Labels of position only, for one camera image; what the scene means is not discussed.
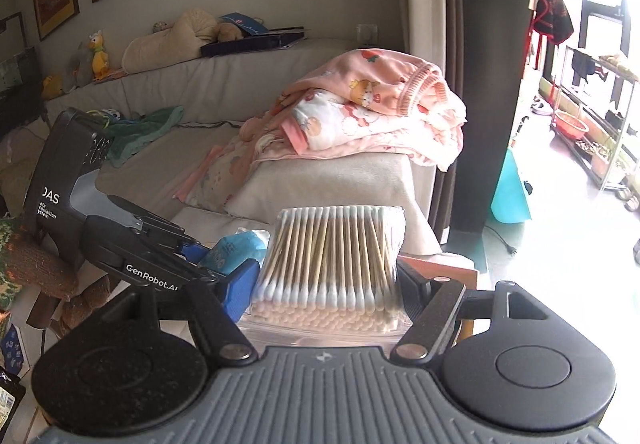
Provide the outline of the blue mask package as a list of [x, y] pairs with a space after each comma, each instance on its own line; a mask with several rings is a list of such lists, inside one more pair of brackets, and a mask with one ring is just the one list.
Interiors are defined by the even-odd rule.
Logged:
[[255, 260], [262, 265], [269, 241], [270, 233], [266, 230], [239, 230], [216, 242], [198, 261], [198, 267], [228, 276], [247, 260]]

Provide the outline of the cotton swab bag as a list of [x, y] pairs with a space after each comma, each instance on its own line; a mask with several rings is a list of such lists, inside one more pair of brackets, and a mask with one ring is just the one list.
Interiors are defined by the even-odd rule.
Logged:
[[409, 324], [397, 257], [406, 218], [397, 206], [284, 209], [240, 324], [276, 334], [397, 334]]

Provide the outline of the pink cardboard box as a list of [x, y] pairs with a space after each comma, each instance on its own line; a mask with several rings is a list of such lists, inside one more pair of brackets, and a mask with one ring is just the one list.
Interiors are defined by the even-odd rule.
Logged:
[[480, 272], [465, 257], [445, 253], [425, 258], [400, 256], [396, 261], [402, 305], [415, 322], [440, 290], [451, 289], [459, 297], [477, 288]]

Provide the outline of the green towel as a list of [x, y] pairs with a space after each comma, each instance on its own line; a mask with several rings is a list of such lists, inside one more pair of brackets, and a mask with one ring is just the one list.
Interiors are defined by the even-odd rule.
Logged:
[[111, 140], [107, 160], [114, 168], [122, 167], [131, 157], [163, 137], [172, 127], [180, 123], [184, 108], [161, 108], [137, 118], [126, 118], [111, 108], [92, 110], [88, 114], [99, 120], [107, 138]]

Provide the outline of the teal plastic stool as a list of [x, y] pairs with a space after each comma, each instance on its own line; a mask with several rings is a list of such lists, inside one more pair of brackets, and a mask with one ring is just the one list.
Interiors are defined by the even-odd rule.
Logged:
[[530, 219], [528, 193], [518, 174], [512, 149], [506, 150], [490, 210], [495, 219], [503, 224], [518, 224]]

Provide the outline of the yellow plush bird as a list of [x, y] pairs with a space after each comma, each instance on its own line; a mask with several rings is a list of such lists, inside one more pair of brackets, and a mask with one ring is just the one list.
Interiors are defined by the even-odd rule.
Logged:
[[91, 66], [94, 79], [101, 80], [110, 74], [110, 57], [104, 50], [104, 39], [101, 30], [89, 37], [88, 47], [93, 53]]

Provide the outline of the beige sofa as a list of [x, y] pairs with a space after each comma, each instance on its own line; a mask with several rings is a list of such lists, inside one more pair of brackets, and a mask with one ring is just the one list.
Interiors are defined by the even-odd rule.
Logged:
[[127, 117], [161, 108], [183, 109], [180, 126], [131, 157], [105, 164], [96, 185], [165, 218], [184, 213], [192, 234], [216, 213], [270, 223], [283, 208], [323, 205], [391, 205], [405, 210], [404, 253], [427, 256], [440, 245], [427, 222], [435, 169], [407, 156], [362, 153], [330, 160], [267, 161], [238, 197], [208, 193], [188, 207], [175, 197], [213, 147], [226, 145], [239, 126], [262, 116], [295, 80], [352, 50], [345, 40], [307, 39], [288, 49], [201, 58], [76, 90], [47, 105], [50, 118], [66, 108], [115, 108]]

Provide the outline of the beige plush toy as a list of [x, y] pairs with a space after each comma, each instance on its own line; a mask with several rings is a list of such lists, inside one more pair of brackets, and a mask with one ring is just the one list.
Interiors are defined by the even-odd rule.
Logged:
[[189, 9], [164, 30], [131, 41], [120, 66], [127, 74], [159, 70], [199, 58], [201, 48], [211, 42], [242, 38], [242, 30], [235, 24], [221, 22], [202, 9]]

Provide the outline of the pink floral blanket pile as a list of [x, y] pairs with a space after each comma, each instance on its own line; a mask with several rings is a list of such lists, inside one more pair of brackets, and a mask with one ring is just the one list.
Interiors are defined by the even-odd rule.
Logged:
[[288, 86], [260, 116], [216, 145], [175, 193], [223, 206], [262, 163], [328, 160], [360, 153], [406, 155], [447, 171], [463, 147], [466, 108], [440, 68], [394, 50], [356, 49], [335, 56]]

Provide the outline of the red plastic basin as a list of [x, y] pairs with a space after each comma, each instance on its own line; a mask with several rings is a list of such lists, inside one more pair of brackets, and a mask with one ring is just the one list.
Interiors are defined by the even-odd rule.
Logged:
[[589, 127], [582, 120], [561, 110], [554, 113], [553, 123], [560, 134], [572, 141], [582, 140], [589, 132]]

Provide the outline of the black long case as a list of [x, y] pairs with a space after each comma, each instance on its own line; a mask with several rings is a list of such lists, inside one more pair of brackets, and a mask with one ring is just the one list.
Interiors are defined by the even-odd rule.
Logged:
[[270, 30], [267, 34], [250, 35], [242, 39], [224, 42], [209, 42], [209, 44], [201, 46], [201, 56], [216, 58], [216, 56], [231, 56], [231, 54], [286, 49], [305, 38], [306, 33], [302, 26], [278, 28]]

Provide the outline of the metal shelf rack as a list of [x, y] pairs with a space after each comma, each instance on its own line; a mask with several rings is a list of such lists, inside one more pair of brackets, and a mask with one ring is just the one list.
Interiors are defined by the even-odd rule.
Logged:
[[[628, 71], [623, 53], [594, 56], [584, 48], [564, 48], [548, 95], [551, 126], [600, 190], [623, 189], [624, 180], [636, 170], [638, 157], [629, 152], [628, 143], [639, 135], [639, 122], [632, 117], [639, 107], [638, 94], [639, 78]], [[556, 130], [557, 110], [589, 127], [582, 140], [572, 141]]]

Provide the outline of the hanging dark clothes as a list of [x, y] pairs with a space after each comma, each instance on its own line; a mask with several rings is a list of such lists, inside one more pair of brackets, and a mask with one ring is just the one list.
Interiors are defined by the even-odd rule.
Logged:
[[546, 36], [553, 45], [561, 45], [574, 33], [564, 0], [537, 0], [533, 30]]

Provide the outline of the dark curtain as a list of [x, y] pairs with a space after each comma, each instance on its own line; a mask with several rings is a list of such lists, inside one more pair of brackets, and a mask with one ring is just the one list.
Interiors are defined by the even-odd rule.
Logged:
[[522, 78], [528, 0], [445, 0], [446, 79], [466, 107], [463, 149], [447, 173], [446, 247], [480, 245]]

